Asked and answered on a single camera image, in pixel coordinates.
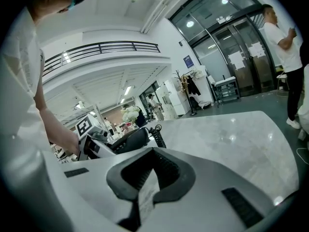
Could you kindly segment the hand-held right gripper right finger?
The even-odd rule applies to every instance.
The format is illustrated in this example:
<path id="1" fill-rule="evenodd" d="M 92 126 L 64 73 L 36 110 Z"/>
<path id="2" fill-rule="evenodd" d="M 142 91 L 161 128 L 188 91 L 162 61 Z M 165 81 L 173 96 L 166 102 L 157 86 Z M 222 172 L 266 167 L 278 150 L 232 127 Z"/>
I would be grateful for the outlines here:
<path id="1" fill-rule="evenodd" d="M 212 160 L 165 150 L 188 163 L 196 179 L 179 200 L 155 205 L 152 232 L 284 232 L 295 193 L 276 204 L 254 184 Z"/>

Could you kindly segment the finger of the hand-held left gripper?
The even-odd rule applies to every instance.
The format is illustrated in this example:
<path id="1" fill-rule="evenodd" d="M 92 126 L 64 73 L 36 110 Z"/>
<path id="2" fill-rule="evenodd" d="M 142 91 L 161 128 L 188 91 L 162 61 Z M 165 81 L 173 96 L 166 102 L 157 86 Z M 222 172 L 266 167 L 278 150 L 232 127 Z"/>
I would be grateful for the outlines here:
<path id="1" fill-rule="evenodd" d="M 94 148 L 92 149 L 92 151 L 98 158 L 107 158 L 107 157 L 112 157 L 116 155 L 104 143 L 100 141 L 93 141 L 93 143 L 94 143 Z"/>

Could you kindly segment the black handheld device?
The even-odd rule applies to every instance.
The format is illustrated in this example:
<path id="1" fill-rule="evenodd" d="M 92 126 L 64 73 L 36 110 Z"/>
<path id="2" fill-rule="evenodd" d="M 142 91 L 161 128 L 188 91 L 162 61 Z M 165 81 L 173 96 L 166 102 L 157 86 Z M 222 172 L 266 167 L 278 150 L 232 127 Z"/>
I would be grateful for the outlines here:
<path id="1" fill-rule="evenodd" d="M 133 130 L 123 136 L 121 139 L 117 140 L 113 145 L 110 146 L 110 149 L 113 153 L 118 155 L 143 148 L 150 142 L 149 135 L 154 138 L 158 147 L 167 148 L 160 133 L 161 129 L 162 126 L 158 124 L 154 128 L 151 127 L 148 129 L 143 127 Z"/>

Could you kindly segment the person's left forearm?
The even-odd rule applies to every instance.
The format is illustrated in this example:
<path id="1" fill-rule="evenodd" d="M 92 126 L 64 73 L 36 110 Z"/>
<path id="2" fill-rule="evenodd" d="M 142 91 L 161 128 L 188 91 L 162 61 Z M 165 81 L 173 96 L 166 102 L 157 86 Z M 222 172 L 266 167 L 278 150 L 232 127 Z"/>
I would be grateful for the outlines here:
<path id="1" fill-rule="evenodd" d="M 47 108 L 42 87 L 38 87 L 34 100 L 43 120 L 48 140 L 78 156 L 80 152 L 78 136 L 62 125 Z"/>

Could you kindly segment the grey marble table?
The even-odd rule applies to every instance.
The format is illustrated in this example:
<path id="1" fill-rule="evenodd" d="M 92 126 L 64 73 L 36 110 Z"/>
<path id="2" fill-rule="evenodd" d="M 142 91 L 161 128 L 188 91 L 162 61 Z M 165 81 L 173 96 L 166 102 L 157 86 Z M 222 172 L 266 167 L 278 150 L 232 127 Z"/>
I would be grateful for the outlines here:
<path id="1" fill-rule="evenodd" d="M 274 203 L 299 188 L 292 149 L 262 111 L 161 122 L 168 149 L 218 162 L 267 194 Z"/>

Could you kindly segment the white flower bouquet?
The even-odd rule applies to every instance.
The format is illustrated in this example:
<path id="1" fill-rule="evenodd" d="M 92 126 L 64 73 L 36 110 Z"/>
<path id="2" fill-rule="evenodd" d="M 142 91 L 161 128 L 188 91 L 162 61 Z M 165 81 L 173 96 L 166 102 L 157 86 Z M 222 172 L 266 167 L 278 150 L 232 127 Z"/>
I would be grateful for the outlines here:
<path id="1" fill-rule="evenodd" d="M 140 108 L 137 106 L 129 106 L 125 104 L 123 106 L 123 109 L 121 110 L 121 113 L 123 115 L 122 119 L 124 122 L 128 123 L 135 123 L 138 116 L 139 116 Z"/>

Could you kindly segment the black balcony railing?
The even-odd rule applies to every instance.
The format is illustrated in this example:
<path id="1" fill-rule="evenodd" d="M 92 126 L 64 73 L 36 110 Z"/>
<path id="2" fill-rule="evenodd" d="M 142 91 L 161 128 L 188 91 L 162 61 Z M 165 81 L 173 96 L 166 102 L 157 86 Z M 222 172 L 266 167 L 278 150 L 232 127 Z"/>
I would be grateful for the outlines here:
<path id="1" fill-rule="evenodd" d="M 158 44 L 140 41 L 107 41 L 85 44 L 65 50 L 45 61 L 43 75 L 57 70 L 71 62 L 89 58 L 96 55 L 116 52 L 156 52 L 160 49 Z"/>

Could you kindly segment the person in white shirt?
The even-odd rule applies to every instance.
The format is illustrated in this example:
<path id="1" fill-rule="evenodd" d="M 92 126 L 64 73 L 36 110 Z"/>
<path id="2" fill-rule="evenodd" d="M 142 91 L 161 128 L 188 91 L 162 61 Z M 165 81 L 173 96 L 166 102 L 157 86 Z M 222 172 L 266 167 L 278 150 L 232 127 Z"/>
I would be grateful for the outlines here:
<path id="1" fill-rule="evenodd" d="M 48 182 L 42 153 L 50 149 L 34 97 L 44 55 L 28 9 L 12 23 L 0 48 L 0 177 L 13 206 L 25 222 L 38 219 Z"/>

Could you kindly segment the white cabinet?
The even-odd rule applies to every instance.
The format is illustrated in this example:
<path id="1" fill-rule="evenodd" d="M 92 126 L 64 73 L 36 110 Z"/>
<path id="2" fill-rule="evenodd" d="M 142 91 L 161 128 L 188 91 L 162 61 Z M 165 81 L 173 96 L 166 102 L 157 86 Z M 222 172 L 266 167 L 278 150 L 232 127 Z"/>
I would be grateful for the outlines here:
<path id="1" fill-rule="evenodd" d="M 185 115 L 190 111 L 188 99 L 183 92 L 177 91 L 175 93 L 171 93 L 169 95 L 169 99 L 178 116 Z"/>

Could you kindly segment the black coat rack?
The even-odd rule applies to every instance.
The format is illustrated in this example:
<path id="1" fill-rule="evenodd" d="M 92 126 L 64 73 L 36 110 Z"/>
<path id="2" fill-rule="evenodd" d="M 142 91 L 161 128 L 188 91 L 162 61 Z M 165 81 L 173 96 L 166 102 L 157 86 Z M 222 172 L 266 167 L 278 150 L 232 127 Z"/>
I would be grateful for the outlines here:
<path id="1" fill-rule="evenodd" d="M 189 75 L 191 74 L 191 71 L 180 75 L 180 71 L 176 70 L 175 73 L 173 74 L 175 75 L 175 78 L 180 82 L 182 92 L 185 92 L 185 91 L 188 92 L 188 85 L 189 85 L 188 79 L 189 79 Z"/>

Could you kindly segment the black hanging garment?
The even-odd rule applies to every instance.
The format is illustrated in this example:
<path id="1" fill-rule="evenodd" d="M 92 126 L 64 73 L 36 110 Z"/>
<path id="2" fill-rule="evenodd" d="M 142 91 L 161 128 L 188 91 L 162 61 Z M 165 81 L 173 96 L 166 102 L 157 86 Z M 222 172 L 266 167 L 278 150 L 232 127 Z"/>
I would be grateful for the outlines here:
<path id="1" fill-rule="evenodd" d="M 194 83 L 193 79 L 191 78 L 191 76 L 187 77 L 186 82 L 187 82 L 187 87 L 188 87 L 188 93 L 189 94 L 198 95 L 198 96 L 201 95 L 198 87 L 195 85 L 195 83 Z"/>

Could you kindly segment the black side table white top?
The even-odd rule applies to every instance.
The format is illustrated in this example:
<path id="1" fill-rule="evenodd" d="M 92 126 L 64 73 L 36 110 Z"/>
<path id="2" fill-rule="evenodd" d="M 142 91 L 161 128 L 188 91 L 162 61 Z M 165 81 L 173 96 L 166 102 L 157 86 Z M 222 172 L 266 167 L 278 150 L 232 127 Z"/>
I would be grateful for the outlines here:
<path id="1" fill-rule="evenodd" d="M 240 99 L 237 80 L 233 76 L 225 80 L 215 82 L 214 92 L 218 104 Z"/>

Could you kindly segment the white covered trolley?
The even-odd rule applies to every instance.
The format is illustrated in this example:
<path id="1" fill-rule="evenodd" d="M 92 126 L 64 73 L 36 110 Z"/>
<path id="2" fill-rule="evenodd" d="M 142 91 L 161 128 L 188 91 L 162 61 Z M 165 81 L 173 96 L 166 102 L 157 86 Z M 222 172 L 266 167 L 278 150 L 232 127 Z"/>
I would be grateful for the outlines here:
<path id="1" fill-rule="evenodd" d="M 190 76 L 192 77 L 193 83 L 200 93 L 199 95 L 196 93 L 191 94 L 190 96 L 195 98 L 202 110 L 206 109 L 208 106 L 213 106 L 214 98 L 212 95 L 211 87 L 207 80 L 205 66 L 200 65 L 194 67 L 190 72 Z"/>

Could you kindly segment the black glass double door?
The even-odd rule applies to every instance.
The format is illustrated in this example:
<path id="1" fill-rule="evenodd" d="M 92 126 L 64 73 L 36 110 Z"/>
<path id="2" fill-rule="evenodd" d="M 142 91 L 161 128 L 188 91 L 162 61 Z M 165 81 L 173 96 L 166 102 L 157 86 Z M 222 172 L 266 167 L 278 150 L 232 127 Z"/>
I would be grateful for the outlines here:
<path id="1" fill-rule="evenodd" d="M 237 80 L 242 97 L 275 89 L 274 65 L 268 47 L 261 33 L 248 17 L 224 26 L 212 36 L 227 62 L 228 70 Z M 260 58 L 252 57 L 248 50 L 257 42 L 261 43 L 265 51 L 265 56 Z M 246 65 L 239 70 L 235 69 L 228 58 L 230 54 L 237 51 L 242 52 Z"/>

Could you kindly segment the white paper sheet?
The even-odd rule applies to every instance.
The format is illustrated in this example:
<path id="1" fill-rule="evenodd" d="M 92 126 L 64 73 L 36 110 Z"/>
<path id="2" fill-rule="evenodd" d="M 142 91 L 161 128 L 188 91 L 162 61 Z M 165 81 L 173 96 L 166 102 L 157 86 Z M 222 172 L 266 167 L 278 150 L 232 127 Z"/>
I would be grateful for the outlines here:
<path id="1" fill-rule="evenodd" d="M 253 43 L 253 44 L 248 48 L 248 50 L 249 50 L 250 55 L 251 55 L 252 57 L 260 58 L 260 57 L 265 56 L 265 51 L 264 51 L 263 46 L 261 45 L 260 42 Z"/>
<path id="2" fill-rule="evenodd" d="M 241 51 L 237 51 L 235 53 L 232 53 L 228 56 L 230 62 L 232 65 L 235 66 L 235 69 L 236 70 L 239 70 L 239 69 L 242 69 L 242 68 L 245 68 L 246 65 L 244 63 L 244 58 L 242 56 L 242 52 Z"/>

